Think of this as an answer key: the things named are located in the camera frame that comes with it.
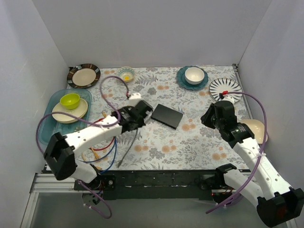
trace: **plate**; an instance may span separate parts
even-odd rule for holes
[[[214,100],[220,101],[219,94],[224,91],[228,92],[242,92],[241,86],[231,80],[230,78],[217,78],[213,80],[209,85],[209,91]],[[237,102],[242,98],[242,94],[230,94],[234,101]]]
[[[100,78],[100,70],[93,64],[81,64],[69,71],[67,83],[78,89],[89,88],[96,84]]]
[[[177,75],[176,75],[177,83],[181,87],[188,89],[188,90],[200,90],[200,89],[204,88],[208,82],[208,74],[203,69],[199,68],[204,72],[205,77],[201,83],[199,83],[197,85],[192,85],[186,81],[186,77],[185,77],[185,72],[190,67],[197,67],[197,66],[184,66],[178,70]]]
[[[79,106],[75,109],[66,109],[59,102],[57,105],[55,105],[52,112],[64,112],[64,113],[68,113],[68,114],[74,115],[76,117],[82,118],[86,114],[87,109],[88,109],[88,104],[87,104],[86,100],[81,98]],[[56,121],[63,123],[63,124],[67,124],[67,123],[71,124],[71,123],[78,121],[77,119],[74,119],[72,117],[69,117],[69,116],[63,115],[63,114],[53,114],[52,116]]]

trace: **white wall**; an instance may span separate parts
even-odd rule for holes
[[[16,228],[44,160],[35,130],[68,68],[31,0],[0,0],[0,227]]]
[[[273,0],[239,64],[245,91],[264,104],[266,153],[294,188],[304,189],[304,1]],[[254,118],[262,112],[250,102]],[[298,225],[304,224],[304,212]]]
[[[33,0],[69,66],[238,63],[271,0]]]

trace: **floral tablecloth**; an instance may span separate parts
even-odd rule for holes
[[[225,77],[237,81],[231,66],[203,66],[209,76],[208,84],[200,91],[189,91],[181,88],[176,82],[179,67],[149,67],[135,68],[135,79],[128,83],[130,92],[138,92],[143,100],[153,108],[157,104],[170,107],[184,116],[176,130],[157,121],[150,120],[139,129],[136,141],[117,168],[125,151],[130,146],[135,132],[126,132],[117,137],[118,152],[112,170],[200,170],[215,169],[232,163],[239,169],[246,169],[243,160],[223,141],[217,130],[203,126],[200,117],[206,112],[214,100],[209,93],[212,80]],[[101,69],[101,78],[116,75],[117,69]],[[102,112],[110,114],[111,108],[100,95],[99,83],[88,89],[92,93],[92,105],[89,120],[95,121],[102,117]],[[125,87],[117,79],[109,79],[104,83],[105,96],[120,108],[128,105],[125,97]],[[244,99],[235,104],[238,119],[249,118]],[[102,147],[109,139],[95,147]],[[103,156],[109,148],[100,151]],[[106,169],[113,159],[114,152],[95,165]],[[92,151],[84,152],[87,161],[95,160]]]

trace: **black linear rail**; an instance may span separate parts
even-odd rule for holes
[[[215,170],[108,171],[102,176],[104,199],[175,199],[212,200],[211,189],[223,186],[206,185]],[[74,190],[85,190],[75,183]]]

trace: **black rectangular pad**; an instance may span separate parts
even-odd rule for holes
[[[183,113],[170,109],[166,106],[158,104],[156,109],[151,115],[151,119],[161,122],[176,130],[178,127]]]

